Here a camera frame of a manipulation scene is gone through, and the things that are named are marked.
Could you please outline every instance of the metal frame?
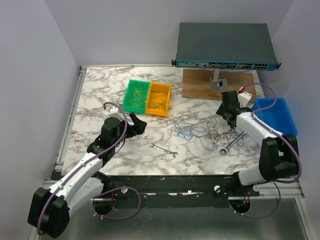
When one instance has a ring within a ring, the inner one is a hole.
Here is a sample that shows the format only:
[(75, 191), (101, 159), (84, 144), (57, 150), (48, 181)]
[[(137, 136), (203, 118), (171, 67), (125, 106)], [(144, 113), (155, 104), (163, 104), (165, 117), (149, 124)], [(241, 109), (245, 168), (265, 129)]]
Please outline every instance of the metal frame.
[(316, 231), (314, 229), (314, 225), (311, 222), (307, 206), (306, 206), (306, 201), (304, 198), (296, 198), (296, 205), (298, 207), (301, 219), (302, 219), (302, 224), (304, 226), (304, 230), (306, 232), (307, 238), (309, 240), (316, 240), (318, 239), (318, 236), (316, 234)]
[(77, 82), (75, 93), (74, 93), (73, 100), (72, 100), (72, 106), (71, 106), (69, 117), (68, 117), (68, 122), (67, 122), (65, 130), (64, 130), (63, 139), (61, 142), (59, 154), (57, 156), (56, 165), (54, 168), (54, 170), (56, 170), (56, 171), (62, 170), (63, 161), (64, 161), (63, 159), (65, 158), (65, 155), (67, 152), (66, 147), (67, 147), (67, 144), (68, 144), (70, 136), (71, 136), (71, 129), (70, 128), (72, 128), (74, 121), (75, 121), (77, 106), (78, 106), (78, 103), (80, 100), (81, 90), (82, 90), (82, 87), (83, 87), (83, 84), (85, 81), (86, 72), (87, 72), (87, 67), (81, 66), (78, 82)]
[[(56, 180), (46, 180), (43, 182), (43, 188), (47, 189), (51, 185), (55, 184)], [(281, 192), (281, 198), (283, 199), (296, 199), (299, 200), (299, 204), (301, 205), (301, 202), (304, 202), (304, 193), (302, 191), (301, 185), (299, 182), (291, 183), (291, 184), (285, 184), (285, 183), (278, 183), (277, 184), (280, 192)], [(266, 183), (259, 186), (259, 196), (250, 196), (250, 199), (277, 199), (279, 197), (278, 191), (275, 188), (275, 186), (272, 183)], [(234, 197), (230, 196), (228, 198), (229, 200), (238, 200), (242, 199), (242, 197)], [(306, 206), (301, 205), (301, 211), (305, 212)]]

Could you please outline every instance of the open-end wrench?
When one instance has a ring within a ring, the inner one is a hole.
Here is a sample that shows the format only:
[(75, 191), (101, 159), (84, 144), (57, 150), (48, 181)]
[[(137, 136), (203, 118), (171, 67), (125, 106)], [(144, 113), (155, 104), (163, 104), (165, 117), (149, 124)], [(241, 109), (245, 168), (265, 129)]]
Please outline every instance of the open-end wrench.
[(169, 150), (164, 149), (164, 148), (162, 148), (162, 147), (156, 146), (154, 143), (151, 143), (150, 148), (152, 148), (152, 149), (158, 149), (158, 150), (160, 150), (160, 151), (162, 151), (162, 152), (165, 152), (165, 153), (167, 153), (167, 154), (170, 154), (170, 155), (171, 155), (172, 157), (174, 157), (174, 158), (176, 158), (177, 155), (179, 155), (179, 153), (177, 153), (176, 151), (169, 151)]

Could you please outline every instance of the metal stand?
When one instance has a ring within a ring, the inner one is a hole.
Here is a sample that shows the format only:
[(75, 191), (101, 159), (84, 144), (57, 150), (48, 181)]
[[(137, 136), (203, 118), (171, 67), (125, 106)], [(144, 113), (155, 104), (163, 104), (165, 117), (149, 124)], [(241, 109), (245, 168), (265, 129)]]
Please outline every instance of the metal stand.
[(228, 91), (227, 79), (220, 75), (220, 69), (214, 70), (213, 77), (210, 78), (211, 90), (213, 91)]

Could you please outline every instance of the orange tray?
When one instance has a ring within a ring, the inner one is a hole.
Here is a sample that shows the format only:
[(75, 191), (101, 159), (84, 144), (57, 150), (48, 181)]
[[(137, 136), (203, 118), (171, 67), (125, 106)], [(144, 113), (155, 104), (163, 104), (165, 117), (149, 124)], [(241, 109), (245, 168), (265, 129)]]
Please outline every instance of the orange tray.
[(166, 117), (171, 97), (171, 85), (151, 82), (146, 97), (145, 114)]

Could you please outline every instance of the cable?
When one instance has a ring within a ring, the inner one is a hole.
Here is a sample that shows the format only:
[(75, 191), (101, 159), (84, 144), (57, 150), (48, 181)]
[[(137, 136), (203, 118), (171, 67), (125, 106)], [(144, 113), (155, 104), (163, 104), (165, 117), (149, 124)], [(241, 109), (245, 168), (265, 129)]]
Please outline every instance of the cable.
[(243, 200), (242, 200), (242, 202), (245, 204), (246, 203), (246, 198), (248, 197), (248, 201), (250, 202), (250, 195), (249, 195), (249, 193), (246, 191), (245, 192), (245, 195), (244, 195), (244, 198), (243, 198)]
[(123, 148), (123, 146), (125, 145), (125, 142), (126, 142), (126, 139), (124, 138), (121, 147), (114, 154), (117, 154)]
[(293, 180), (289, 180), (289, 181), (284, 181), (284, 180), (276, 180), (276, 182), (279, 182), (279, 183), (284, 183), (284, 184), (292, 184), (292, 183), (295, 183), (297, 182), (300, 177), (301, 177), (301, 174), (302, 174), (302, 163), (301, 163), (301, 160), (300, 160), (300, 157), (298, 155), (298, 153), (296, 152), (296, 150), (291, 146), (291, 144), (283, 137), (281, 136), (280, 134), (278, 134), (277, 132), (275, 132), (272, 128), (268, 127), (264, 122), (260, 121), (258, 119), (258, 117), (255, 115), (256, 112), (260, 112), (260, 111), (263, 111), (263, 110), (268, 110), (270, 108), (272, 108), (276, 102), (277, 102), (277, 95), (276, 95), (276, 92), (268, 85), (264, 84), (264, 83), (250, 83), (250, 84), (247, 84), (247, 85), (244, 85), (243, 87), (240, 88), (240, 92), (243, 92), (245, 90), (246, 87), (248, 86), (251, 86), (251, 85), (261, 85), (261, 86), (264, 86), (264, 87), (267, 87), (268, 89), (271, 90), (272, 94), (273, 94), (273, 97), (274, 97), (274, 101), (273, 103), (270, 105), (270, 106), (267, 106), (267, 107), (262, 107), (262, 108), (259, 108), (259, 109), (256, 109), (254, 110), (252, 113), (251, 113), (251, 117), (252, 119), (258, 123), (260, 126), (262, 126), (264, 129), (266, 129), (268, 132), (276, 135), (278, 138), (280, 138), (287, 146), (288, 148), (291, 150), (291, 152), (293, 153), (293, 155), (295, 156), (296, 158), (296, 161), (297, 161), (297, 164), (298, 164), (298, 174), (297, 176), (295, 177), (295, 179)]
[(165, 94), (168, 96), (168, 93), (166, 91), (151, 91), (151, 92), (155, 94)]
[[(215, 123), (213, 125), (209, 125), (210, 121), (214, 119)], [(191, 140), (194, 137), (200, 139), (201, 145), (210, 151), (216, 151), (218, 147), (225, 147), (224, 145), (227, 145), (230, 143), (230, 140), (233, 140), (237, 138), (240, 133), (236, 131), (235, 128), (231, 128), (229, 131), (225, 132), (222, 131), (222, 133), (218, 132), (218, 128), (216, 125), (218, 124), (218, 121), (215, 116), (211, 117), (209, 121), (206, 123), (206, 128), (203, 126), (197, 126), (197, 127), (184, 127), (182, 128), (178, 123), (177, 126), (172, 126), (170, 130), (172, 132), (177, 133), (177, 135), (181, 138), (184, 138), (186, 140)], [(202, 138), (209, 135), (210, 141), (212, 144), (212, 147), (206, 147), (203, 143)], [(241, 135), (239, 138), (238, 143), (234, 144), (234, 147), (243, 146), (244, 145), (244, 135)]]
[(114, 217), (114, 216), (106, 216), (106, 215), (100, 215), (96, 212), (96, 205), (94, 204), (93, 205), (93, 211), (94, 211), (94, 217), (95, 216), (99, 216), (101, 217), (101, 219), (113, 219), (113, 220), (123, 220), (123, 219), (128, 219), (128, 218), (131, 218), (132, 216), (134, 216), (137, 212), (139, 212), (140, 210), (140, 207), (141, 207), (141, 196), (140, 196), (140, 193), (133, 187), (130, 187), (130, 186), (121, 186), (121, 187), (117, 187), (117, 188), (114, 188), (114, 189), (111, 189), (109, 191), (106, 191), (106, 192), (103, 192), (101, 194), (99, 194), (97, 197), (101, 197), (103, 195), (106, 195), (106, 194), (109, 194), (109, 193), (113, 193), (114, 191), (117, 191), (117, 190), (121, 190), (121, 189), (130, 189), (130, 190), (133, 190), (137, 195), (138, 195), (138, 199), (139, 199), (139, 203), (138, 203), (138, 207), (135, 209), (135, 211), (127, 216), (121, 216), (121, 217)]
[(281, 206), (281, 202), (282, 202), (282, 198), (281, 198), (281, 193), (280, 193), (280, 189), (278, 187), (278, 185), (273, 182), (273, 184), (275, 185), (277, 191), (278, 191), (278, 194), (279, 194), (279, 202), (278, 202), (278, 205), (276, 206), (276, 208), (270, 212), (269, 214), (267, 215), (264, 215), (264, 216), (253, 216), (253, 215), (244, 215), (243, 213), (240, 213), (240, 212), (237, 212), (234, 207), (231, 205), (231, 203), (229, 203), (229, 207), (231, 208), (231, 210), (233, 211), (234, 214), (237, 214), (239, 216), (242, 216), (242, 217), (245, 217), (245, 218), (249, 218), (249, 219), (265, 219), (265, 218), (268, 218), (268, 217), (271, 217), (273, 216), (274, 214), (277, 213), (277, 211), (279, 210), (280, 206)]
[(142, 108), (144, 106), (144, 103), (142, 101), (145, 97), (145, 91), (143, 91), (142, 89), (143, 87), (139, 83), (133, 82), (130, 84), (131, 94), (129, 96), (129, 106), (134, 108)]
[(127, 132), (127, 127), (128, 127), (128, 120), (127, 120), (127, 117), (126, 117), (126, 114), (125, 114), (125, 111), (117, 104), (113, 103), (113, 102), (105, 102), (103, 104), (103, 109), (106, 110), (106, 105), (113, 105), (115, 106), (116, 108), (118, 108), (120, 110), (120, 112), (123, 114), (123, 118), (124, 118), (124, 130), (123, 130), (123, 133), (122, 135), (119, 137), (119, 139), (110, 147), (108, 147), (107, 149), (103, 150), (102, 152), (96, 154), (95, 156), (91, 157), (90, 159), (88, 159), (87, 161), (85, 161), (83, 163), (83, 165), (80, 165), (78, 168), (76, 168), (61, 184), (61, 188), (57, 188), (52, 194), (51, 196), (48, 198), (48, 200), (45, 202), (44, 206), (43, 206), (43, 209), (40, 213), (40, 216), (39, 216), (39, 220), (38, 220), (38, 223), (36, 225), (36, 232), (38, 233), (39, 236), (43, 236), (44, 233), (40, 230), (41, 228), (41, 223), (42, 223), (42, 220), (44, 218), (44, 215), (45, 215), (45, 212), (47, 210), (47, 207), (49, 205), (49, 203), (51, 202), (51, 200), (54, 198), (54, 196), (60, 191), (63, 189), (63, 187), (68, 183), (68, 181), (82, 168), (84, 168), (84, 166), (86, 166), (89, 162), (91, 162), (92, 160), (98, 158), (99, 156), (107, 153), (108, 151), (110, 151), (112, 148), (114, 148), (115, 146), (117, 146), (118, 143), (120, 143), (120, 141), (125, 137), (126, 135), (126, 132)]
[(166, 102), (167, 100), (163, 100), (162, 102), (156, 102), (156, 101), (152, 101), (150, 102), (151, 104), (153, 104), (154, 106), (151, 106), (149, 107), (149, 109), (159, 109), (160, 106), (164, 107), (164, 110), (166, 110), (166, 106), (164, 105), (164, 103)]

